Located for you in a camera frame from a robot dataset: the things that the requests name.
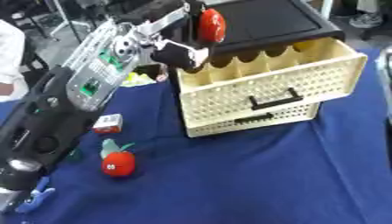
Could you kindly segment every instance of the red toy tomato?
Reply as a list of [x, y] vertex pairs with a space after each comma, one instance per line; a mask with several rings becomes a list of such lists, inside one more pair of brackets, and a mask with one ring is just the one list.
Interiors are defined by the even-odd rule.
[[199, 19], [199, 37], [209, 42], [220, 43], [225, 35], [225, 18], [217, 10], [205, 10]]
[[112, 177], [128, 176], [135, 170], [135, 156], [128, 151], [112, 152], [103, 159], [101, 168]]

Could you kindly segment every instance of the small box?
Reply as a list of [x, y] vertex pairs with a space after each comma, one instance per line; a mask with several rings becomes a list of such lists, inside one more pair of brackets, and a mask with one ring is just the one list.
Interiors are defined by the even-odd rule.
[[95, 133], [119, 133], [123, 127], [123, 116], [120, 114], [115, 115], [102, 115], [95, 123], [93, 131]]

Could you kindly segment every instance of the black drawer handle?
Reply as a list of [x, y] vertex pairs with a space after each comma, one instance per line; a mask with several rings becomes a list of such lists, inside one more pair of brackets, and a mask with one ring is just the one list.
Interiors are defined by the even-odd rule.
[[289, 93], [291, 94], [290, 98], [277, 100], [277, 101], [269, 101], [269, 102], [265, 102], [262, 104], [258, 104], [256, 98], [253, 95], [251, 95], [249, 97], [249, 100], [252, 103], [251, 109], [252, 110], [266, 109], [266, 108], [275, 107], [278, 105], [283, 105], [286, 103], [300, 102], [304, 99], [304, 97], [302, 95], [298, 95], [297, 91], [293, 87], [289, 87], [287, 89], [287, 91], [289, 91]]
[[271, 113], [267, 113], [265, 115], [255, 115], [255, 116], [251, 116], [251, 117], [235, 119], [234, 123], [237, 123], [237, 124], [248, 123], [248, 122], [266, 120], [266, 119], [271, 119], [271, 118], [274, 118], [274, 115], [272, 115]]

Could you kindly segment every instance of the white container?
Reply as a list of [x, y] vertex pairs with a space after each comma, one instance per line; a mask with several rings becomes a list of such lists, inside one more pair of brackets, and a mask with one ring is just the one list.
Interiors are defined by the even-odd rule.
[[203, 137], [236, 130], [248, 130], [264, 126], [295, 123], [313, 119], [319, 109], [319, 103], [284, 108], [256, 117], [245, 117], [236, 120], [218, 122], [207, 126], [186, 129], [189, 137]]
[[[322, 38], [289, 46], [274, 58], [264, 52], [249, 63], [233, 57], [224, 80], [207, 78], [214, 71], [211, 65], [192, 79], [178, 70], [185, 126], [205, 127], [350, 95], [366, 60], [365, 54], [341, 41]], [[287, 63], [296, 66], [287, 67]], [[270, 71], [271, 66], [285, 68]], [[195, 85], [194, 80], [203, 81]]]

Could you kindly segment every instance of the blue fabric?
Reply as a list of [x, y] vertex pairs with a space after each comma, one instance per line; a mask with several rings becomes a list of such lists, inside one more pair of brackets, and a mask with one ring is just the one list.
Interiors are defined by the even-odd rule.
[[[122, 133], [85, 135], [84, 159], [52, 175], [56, 195], [7, 223], [392, 223], [387, 112], [373, 62], [351, 96], [324, 103], [310, 122], [190, 139], [174, 105], [167, 83], [119, 89], [106, 114], [123, 115]], [[130, 178], [101, 172], [108, 137], [136, 143]]]

